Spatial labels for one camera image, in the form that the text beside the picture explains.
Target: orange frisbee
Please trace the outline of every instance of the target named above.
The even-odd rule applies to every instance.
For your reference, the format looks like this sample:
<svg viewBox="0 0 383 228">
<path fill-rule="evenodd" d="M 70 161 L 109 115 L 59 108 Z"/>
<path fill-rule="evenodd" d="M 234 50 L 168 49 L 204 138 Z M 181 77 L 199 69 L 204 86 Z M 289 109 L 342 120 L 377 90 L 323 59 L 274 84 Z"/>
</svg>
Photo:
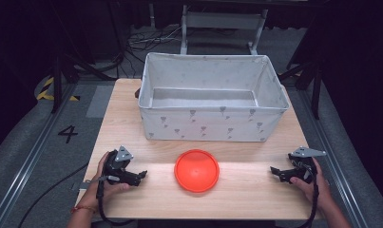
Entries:
<svg viewBox="0 0 383 228">
<path fill-rule="evenodd" d="M 212 188 L 218 181 L 219 166 L 206 151 L 193 149 L 179 156 L 174 173 L 179 184 L 188 191 L 199 193 Z"/>
</svg>

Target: gray carpet floor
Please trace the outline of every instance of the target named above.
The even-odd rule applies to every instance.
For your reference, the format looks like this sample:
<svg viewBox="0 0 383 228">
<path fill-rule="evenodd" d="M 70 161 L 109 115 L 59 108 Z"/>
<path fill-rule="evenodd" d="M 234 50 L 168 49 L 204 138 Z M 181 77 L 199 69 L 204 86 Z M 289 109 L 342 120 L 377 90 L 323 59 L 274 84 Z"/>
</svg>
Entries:
<svg viewBox="0 0 383 228">
<path fill-rule="evenodd" d="M 154 29 L 132 30 L 133 33 L 156 35 L 148 33 L 149 31 Z M 258 52 L 269 56 L 276 72 L 284 72 L 304 32 L 305 29 L 265 29 L 259 40 Z M 253 37 L 253 34 L 243 30 L 196 30 L 188 37 L 188 54 L 249 54 L 246 44 L 250 37 Z M 180 53 L 178 39 L 181 39 L 180 35 L 166 37 L 167 41 L 171 41 L 159 44 L 150 50 L 134 49 L 133 54 L 144 60 L 150 51 Z M 131 44 L 131 46 L 143 48 L 144 44 Z M 105 74 L 114 78 L 117 76 L 139 78 L 144 70 L 144 64 L 132 55 L 126 53 L 125 56 L 127 58 L 120 67 L 111 69 Z M 45 79 L 39 82 L 37 89 L 33 91 L 33 96 L 38 94 L 47 78 L 45 75 Z M 321 88 L 320 120 L 315 121 L 311 112 L 305 107 L 307 102 L 305 99 L 310 98 L 311 87 L 309 86 L 307 91 L 298 91 L 293 87 L 294 80 L 290 78 L 282 83 L 287 88 L 308 144 L 319 150 L 330 146 L 336 157 L 337 162 L 333 164 L 325 160 L 320 161 L 325 176 L 331 183 L 336 201 L 355 227 L 383 227 L 383 199 L 356 155 L 326 87 Z M 2 216 L 0 227 L 18 227 L 36 199 L 54 183 L 88 162 L 113 86 L 113 82 L 101 81 L 92 75 L 83 75 L 77 85 L 64 86 L 65 93 L 70 93 L 67 96 L 80 96 L 79 101 L 67 101 L 61 106 L 58 115 L 52 115 L 50 114 L 52 101 L 40 100 L 38 105 L 14 127 L 0 146 L 0 205 L 8 200 L 5 199 L 5 195 L 13 185 L 15 177 L 19 175 L 34 145 L 41 144 L 41 154 L 31 161 L 34 168 L 29 170 L 28 179 L 21 180 L 24 187 L 14 195 L 16 200 L 9 203 L 10 209 L 0 215 Z M 52 126 L 48 137 L 39 142 L 39 137 L 47 125 Z M 319 137 L 316 125 L 320 125 L 323 130 L 326 143 Z M 58 133 L 70 126 L 74 127 L 74 132 L 78 134 L 67 142 L 67 136 Z M 354 203 L 359 206 L 358 212 L 352 211 L 346 197 L 341 195 L 341 190 L 335 181 L 338 177 L 334 176 L 330 168 L 335 165 L 340 167 L 343 177 L 349 184 Z M 75 203 L 78 185 L 85 172 L 84 168 L 52 188 L 32 208 L 22 227 L 65 227 L 69 219 L 69 209 Z M 295 227 L 301 223 L 302 221 L 277 221 L 277 225 L 285 227 Z M 126 227 L 137 227 L 137 223 Z M 327 225 L 324 220 L 317 220 L 313 227 L 327 227 Z"/>
</svg>

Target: white fabric storage bin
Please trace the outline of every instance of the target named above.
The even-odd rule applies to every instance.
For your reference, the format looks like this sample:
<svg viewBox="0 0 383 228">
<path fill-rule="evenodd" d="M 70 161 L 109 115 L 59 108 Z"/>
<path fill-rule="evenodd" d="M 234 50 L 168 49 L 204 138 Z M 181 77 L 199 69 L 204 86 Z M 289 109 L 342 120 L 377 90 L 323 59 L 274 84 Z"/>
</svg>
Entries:
<svg viewBox="0 0 383 228">
<path fill-rule="evenodd" d="M 289 108 L 265 55 L 149 53 L 139 108 L 150 140 L 264 142 Z"/>
</svg>

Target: wooden table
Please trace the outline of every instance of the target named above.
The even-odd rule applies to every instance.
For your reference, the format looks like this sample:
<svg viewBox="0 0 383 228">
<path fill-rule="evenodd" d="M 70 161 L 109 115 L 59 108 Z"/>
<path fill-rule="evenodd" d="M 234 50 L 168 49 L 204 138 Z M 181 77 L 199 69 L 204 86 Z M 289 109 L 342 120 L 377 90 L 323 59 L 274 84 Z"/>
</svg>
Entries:
<svg viewBox="0 0 383 228">
<path fill-rule="evenodd" d="M 293 108 L 281 118 L 267 142 L 152 141 L 144 128 L 134 92 L 140 80 L 116 82 L 96 141 L 85 180 L 96 173 L 106 151 L 123 145 L 134 159 L 126 168 L 147 170 L 139 187 L 114 196 L 105 205 L 109 218 L 133 219 L 307 219 L 311 203 L 293 185 L 280 182 L 270 166 L 293 166 L 287 154 L 307 142 Z M 199 148 L 218 161 L 217 184 L 204 193 L 182 189 L 174 176 L 179 155 Z M 78 200 L 84 194 L 81 191 Z"/>
</svg>

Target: black cable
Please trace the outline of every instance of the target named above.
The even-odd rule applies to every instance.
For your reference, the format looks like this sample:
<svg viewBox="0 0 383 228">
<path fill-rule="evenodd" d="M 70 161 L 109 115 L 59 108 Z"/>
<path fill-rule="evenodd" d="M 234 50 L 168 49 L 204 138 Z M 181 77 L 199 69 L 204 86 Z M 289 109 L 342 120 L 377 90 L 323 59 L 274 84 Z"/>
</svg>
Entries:
<svg viewBox="0 0 383 228">
<path fill-rule="evenodd" d="M 78 173 L 79 171 L 81 171 L 82 169 L 84 169 L 85 167 L 87 167 L 88 163 L 82 165 L 80 168 L 78 168 L 77 170 L 73 171 L 71 174 L 69 174 L 68 176 L 62 178 L 61 180 L 59 180 L 58 182 L 54 183 L 45 193 L 43 193 L 39 198 L 37 198 L 37 200 L 34 201 L 34 203 L 31 205 L 31 207 L 28 209 L 28 211 L 26 211 L 25 215 L 22 217 L 22 219 L 20 220 L 19 222 L 19 228 L 22 227 L 23 225 L 23 222 L 25 222 L 25 219 L 26 217 L 29 215 L 30 211 L 34 208 L 34 206 L 37 204 L 37 202 L 40 201 L 40 199 L 45 196 L 49 191 L 51 191 L 52 189 L 54 189 L 58 184 L 62 183 L 63 181 L 67 180 L 68 178 L 72 177 L 73 175 L 75 175 L 76 173 Z"/>
<path fill-rule="evenodd" d="M 128 74 L 126 74 L 125 70 L 123 69 L 123 66 L 120 65 L 120 69 L 123 71 L 123 73 L 125 74 L 126 78 L 128 78 Z"/>
<path fill-rule="evenodd" d="M 112 64 L 109 65 L 109 66 L 103 66 L 103 67 L 100 67 L 100 68 L 96 68 L 96 70 L 100 71 L 100 72 L 105 72 L 105 71 L 108 71 L 108 70 L 111 70 L 115 67 L 117 67 L 120 63 L 123 62 L 123 57 L 122 57 L 122 53 L 120 52 L 111 62 Z M 78 73 L 82 73 L 82 74 L 92 74 L 91 72 L 85 70 L 85 69 L 82 69 L 82 68 L 75 68 L 76 71 Z"/>
<path fill-rule="evenodd" d="M 220 34 L 222 36 L 232 36 L 236 34 L 237 29 L 211 28 L 209 31 Z"/>
<path fill-rule="evenodd" d="M 101 177 L 104 177 L 104 176 L 105 176 L 105 170 L 103 169 Z M 113 226 L 124 226 L 124 225 L 127 225 L 127 224 L 134 221 L 134 219 L 129 219 L 127 221 L 118 222 L 118 221 L 112 221 L 112 220 L 108 219 L 105 216 L 105 210 L 103 209 L 103 197 L 104 197 L 104 195 L 105 195 L 105 180 L 99 179 L 99 185 L 97 186 L 96 198 L 97 198 L 98 204 L 99 204 L 99 214 L 100 214 L 100 217 L 102 217 L 103 221 L 106 221 Z"/>
<path fill-rule="evenodd" d="M 135 74 L 137 73 L 137 71 L 135 70 L 134 66 L 132 65 L 132 62 L 128 59 L 128 57 L 124 56 L 126 58 L 126 60 L 129 62 L 129 65 L 131 66 L 131 69 L 132 71 L 134 71 L 133 75 L 132 75 L 132 78 L 135 78 Z"/>
<path fill-rule="evenodd" d="M 117 72 L 117 79 L 119 79 L 119 78 L 120 78 L 120 74 L 119 74 L 119 72 L 118 72 L 118 65 L 117 65 L 117 67 L 116 67 L 116 72 Z"/>
<path fill-rule="evenodd" d="M 163 32 L 167 32 L 168 34 L 170 34 L 171 32 L 173 32 L 174 30 L 163 30 Z M 131 36 L 134 36 L 134 35 L 142 35 L 143 37 L 144 37 L 144 35 L 146 34 L 146 33 L 156 33 L 156 31 L 143 31 L 143 32 L 138 32 L 138 33 L 132 33 L 132 35 Z"/>
<path fill-rule="evenodd" d="M 306 170 L 310 173 L 310 175 L 313 178 L 314 193 L 313 193 L 312 212 L 311 212 L 309 218 L 306 220 L 306 222 L 304 222 L 304 224 L 298 226 L 297 228 L 307 228 L 307 227 L 312 226 L 313 220 L 315 219 L 315 216 L 316 216 L 316 208 L 317 208 L 317 203 L 318 203 L 319 191 L 318 191 L 318 185 L 316 183 L 316 173 L 313 173 L 310 167 L 307 167 L 307 166 L 305 166 L 305 167 L 306 167 Z"/>
<path fill-rule="evenodd" d="M 131 51 L 151 50 L 158 45 L 167 44 L 168 42 L 173 41 L 177 37 L 177 35 L 180 33 L 180 31 L 181 31 L 180 28 L 176 28 L 174 30 L 167 31 L 166 33 L 163 33 L 163 30 L 161 30 L 159 36 L 153 37 L 153 35 L 155 35 L 155 33 L 156 33 L 156 32 L 154 32 L 147 38 L 143 37 L 143 39 L 135 39 L 132 42 L 133 45 L 134 45 L 134 43 L 140 44 L 142 42 L 142 43 L 144 43 L 143 47 L 132 47 L 129 42 L 127 43 L 127 46 L 130 48 Z"/>
<path fill-rule="evenodd" d="M 127 51 L 130 55 L 132 55 L 135 59 L 139 60 L 141 63 L 144 64 L 144 60 L 142 60 L 142 59 L 140 59 L 138 56 L 134 55 L 134 53 L 132 52 L 132 49 L 131 49 L 131 47 L 130 47 L 129 42 L 128 42 L 128 41 L 126 41 L 126 42 L 127 42 L 127 46 L 129 47 L 129 49 L 127 48 L 126 51 Z"/>
</svg>

